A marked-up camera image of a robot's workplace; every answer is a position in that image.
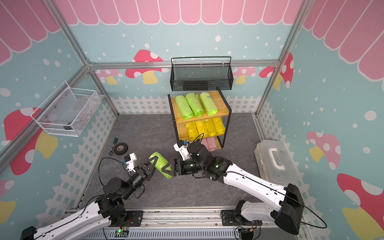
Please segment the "green trash bag roll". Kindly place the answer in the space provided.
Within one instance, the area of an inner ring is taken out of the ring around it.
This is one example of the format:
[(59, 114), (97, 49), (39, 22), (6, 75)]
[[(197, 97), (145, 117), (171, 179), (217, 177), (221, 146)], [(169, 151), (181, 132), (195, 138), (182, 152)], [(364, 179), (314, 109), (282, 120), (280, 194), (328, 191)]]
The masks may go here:
[(198, 95), (194, 93), (188, 93), (186, 95), (186, 100), (193, 111), (195, 117), (199, 118), (204, 114), (203, 107), (201, 106)]
[(191, 119), (194, 116), (194, 113), (184, 96), (175, 97), (175, 101), (184, 120)]
[(170, 179), (172, 176), (164, 173), (162, 171), (162, 168), (166, 166), (169, 162), (158, 152), (154, 152), (149, 159), (152, 159), (154, 157), (158, 157), (157, 163), (156, 163), (156, 169), (159, 170), (167, 179)]

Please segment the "pink trash bag roll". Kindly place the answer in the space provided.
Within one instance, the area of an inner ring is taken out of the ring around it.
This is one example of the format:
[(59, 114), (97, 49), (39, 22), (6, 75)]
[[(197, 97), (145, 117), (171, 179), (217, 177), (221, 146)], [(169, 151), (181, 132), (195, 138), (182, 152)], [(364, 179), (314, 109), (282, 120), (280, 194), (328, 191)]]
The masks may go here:
[(215, 137), (207, 138), (207, 144), (210, 152), (213, 152), (218, 149)]
[(207, 139), (202, 139), (201, 140), (201, 144), (204, 145), (207, 149), (209, 149), (209, 145), (208, 145)]

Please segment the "green trash bag roll floor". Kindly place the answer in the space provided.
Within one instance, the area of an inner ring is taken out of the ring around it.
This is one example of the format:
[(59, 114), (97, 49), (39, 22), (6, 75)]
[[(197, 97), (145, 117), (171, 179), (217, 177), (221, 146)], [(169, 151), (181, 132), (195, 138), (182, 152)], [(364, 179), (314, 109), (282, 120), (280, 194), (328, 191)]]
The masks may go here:
[(211, 98), (211, 95), (208, 92), (202, 92), (200, 94), (201, 101), (204, 105), (207, 115), (215, 115), (219, 110)]

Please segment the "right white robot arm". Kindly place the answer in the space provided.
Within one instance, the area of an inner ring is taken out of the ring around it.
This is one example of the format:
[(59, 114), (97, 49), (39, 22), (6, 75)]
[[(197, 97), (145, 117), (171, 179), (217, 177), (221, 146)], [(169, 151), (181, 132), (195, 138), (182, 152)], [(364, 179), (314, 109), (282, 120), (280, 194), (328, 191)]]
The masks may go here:
[(274, 222), (289, 234), (299, 234), (305, 204), (297, 186), (282, 186), (256, 177), (225, 158), (213, 156), (200, 142), (178, 142), (174, 148), (181, 159), (168, 162), (161, 168), (163, 173), (172, 177), (200, 173), (203, 178), (236, 187), (263, 201), (265, 207), (240, 201), (235, 214), (249, 222)]

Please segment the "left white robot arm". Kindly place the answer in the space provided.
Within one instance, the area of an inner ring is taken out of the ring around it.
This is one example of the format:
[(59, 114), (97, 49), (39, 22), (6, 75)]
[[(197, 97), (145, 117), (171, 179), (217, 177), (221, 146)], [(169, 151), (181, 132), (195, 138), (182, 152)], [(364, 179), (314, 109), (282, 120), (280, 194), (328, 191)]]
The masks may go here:
[(127, 216), (123, 201), (152, 178), (158, 159), (154, 156), (138, 164), (127, 181), (117, 177), (110, 179), (103, 186), (104, 193), (91, 198), (84, 209), (46, 227), (28, 227), (22, 231), (20, 239), (78, 240), (98, 229), (123, 224)]

